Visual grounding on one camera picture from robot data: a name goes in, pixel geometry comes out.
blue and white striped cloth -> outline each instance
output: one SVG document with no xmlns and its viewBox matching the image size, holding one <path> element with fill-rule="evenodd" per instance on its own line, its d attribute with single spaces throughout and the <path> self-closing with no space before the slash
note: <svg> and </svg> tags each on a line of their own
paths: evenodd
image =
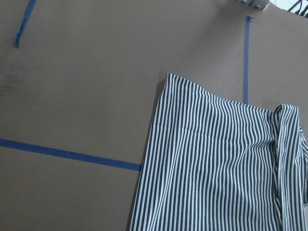
<svg viewBox="0 0 308 231">
<path fill-rule="evenodd" d="M 307 170 L 298 107 L 226 100 L 167 74 L 130 231 L 304 231 Z"/>
</svg>

horizontal tape strip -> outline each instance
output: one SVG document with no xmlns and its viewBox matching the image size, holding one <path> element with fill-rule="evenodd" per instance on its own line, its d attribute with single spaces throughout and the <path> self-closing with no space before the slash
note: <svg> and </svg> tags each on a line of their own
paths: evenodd
<svg viewBox="0 0 308 231">
<path fill-rule="evenodd" d="M 33 153 L 40 153 L 45 155 L 53 155 L 58 157 L 63 157 L 67 159 L 73 159 L 73 160 L 79 160 L 89 163 L 95 163 L 100 165 L 107 165 L 112 167 L 119 167 L 119 168 L 125 168 L 135 171 L 141 171 L 142 165 L 120 161 L 120 160 L 113 160 L 108 158 L 103 158 L 99 156 L 93 156 L 93 155 L 87 155 L 87 154 L 81 154 L 81 153 L 74 153 L 54 148 L 48 148 L 48 147 L 42 147 L 38 145 L 28 144 L 28 143 L 21 143 L 16 141 L 9 141 L 0 139 L 0 146 L 6 147 L 6 148 L 13 148 L 18 150 L 23 150 L 27 152 L 33 152 Z"/>
</svg>

vertical tape strip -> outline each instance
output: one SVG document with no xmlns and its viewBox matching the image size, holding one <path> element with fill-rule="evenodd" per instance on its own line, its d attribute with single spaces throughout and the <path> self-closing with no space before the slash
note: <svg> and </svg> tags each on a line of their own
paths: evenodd
<svg viewBox="0 0 308 231">
<path fill-rule="evenodd" d="M 244 41 L 244 78 L 243 78 L 243 103 L 248 104 L 248 57 L 249 57 L 249 27 L 250 16 L 246 17 L 245 41 Z"/>
<path fill-rule="evenodd" d="M 29 3 L 28 3 L 28 6 L 27 6 L 27 8 L 25 10 L 25 13 L 24 13 L 24 17 L 23 17 L 23 19 L 21 21 L 19 30 L 18 30 L 18 32 L 15 35 L 14 46 L 16 46 L 16 47 L 19 46 L 19 40 L 20 40 L 21 36 L 23 35 L 25 27 L 27 26 L 29 17 L 30 17 L 30 15 L 32 13 L 32 10 L 34 8 L 35 3 L 36 3 L 36 0 L 30 0 Z"/>
</svg>

blue painter's tape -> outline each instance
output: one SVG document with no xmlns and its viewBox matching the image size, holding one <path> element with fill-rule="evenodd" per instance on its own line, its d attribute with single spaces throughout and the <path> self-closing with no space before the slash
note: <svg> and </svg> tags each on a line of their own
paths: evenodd
<svg viewBox="0 0 308 231">
<path fill-rule="evenodd" d="M 63 157 L 63 158 L 73 159 L 73 160 L 80 160 L 80 161 L 90 162 L 90 163 L 95 163 L 95 164 L 100 164 L 100 165 L 125 168 L 125 169 L 130 169 L 130 170 L 135 170 L 135 171 L 141 171 L 141 167 L 142 167 L 142 165 L 138 165 L 138 164 L 134 164 L 130 162 L 107 159 L 107 158 L 103 158 L 99 156 L 86 155 L 86 154 L 74 153 L 74 152 L 69 152 L 69 151 L 63 151 L 59 149 L 47 148 L 47 147 L 37 146 L 33 144 L 28 144 L 28 143 L 8 141 L 4 139 L 0 139 L 0 146 L 6 147 L 6 148 L 23 150 L 27 152 L 40 153 L 40 154 L 45 154 L 45 155 L 53 155 L 53 156 L 58 156 L 58 157 Z"/>
<path fill-rule="evenodd" d="M 246 17 L 245 40 L 244 40 L 244 78 L 243 78 L 243 103 L 248 104 L 248 58 L 249 58 L 249 27 L 250 16 Z"/>
<path fill-rule="evenodd" d="M 28 3 L 28 6 L 27 6 L 27 8 L 25 10 L 25 13 L 24 13 L 24 17 L 23 17 L 23 19 L 21 21 L 19 30 L 18 30 L 18 32 L 15 35 L 14 46 L 16 46 L 16 47 L 19 46 L 19 40 L 20 40 L 21 36 L 23 35 L 25 27 L 27 26 L 29 17 L 30 17 L 30 15 L 32 13 L 32 10 L 34 8 L 35 3 L 36 3 L 36 0 L 30 0 L 29 3 Z"/>
</svg>

